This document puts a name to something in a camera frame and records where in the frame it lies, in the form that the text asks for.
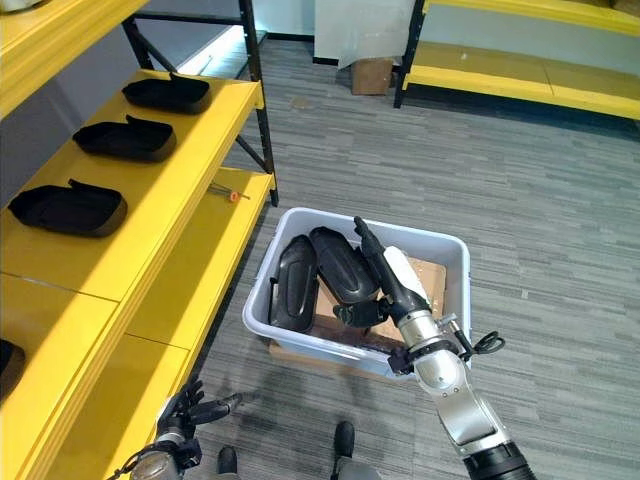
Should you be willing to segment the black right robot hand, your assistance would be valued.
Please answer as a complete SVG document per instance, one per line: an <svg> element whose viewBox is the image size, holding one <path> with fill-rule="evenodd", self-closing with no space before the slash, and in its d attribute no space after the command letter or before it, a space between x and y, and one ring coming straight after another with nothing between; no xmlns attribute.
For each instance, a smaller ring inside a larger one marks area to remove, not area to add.
<svg viewBox="0 0 640 480"><path fill-rule="evenodd" d="M434 330L431 303L408 257L397 247L384 247L361 217L356 216L354 223L362 254L378 278L382 297L336 306L337 318L348 326L366 328L390 317L398 329L416 325Z"/></svg>

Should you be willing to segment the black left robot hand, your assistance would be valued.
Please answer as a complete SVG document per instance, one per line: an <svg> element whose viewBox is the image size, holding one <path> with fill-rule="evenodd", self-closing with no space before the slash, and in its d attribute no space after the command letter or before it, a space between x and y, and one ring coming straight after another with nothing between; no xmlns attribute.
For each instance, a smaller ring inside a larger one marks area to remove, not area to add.
<svg viewBox="0 0 640 480"><path fill-rule="evenodd" d="M166 402L156 421L155 441L185 442L194 437L197 426L230 415L246 397L246 394L234 393L204 401L203 381L192 377Z"/></svg>

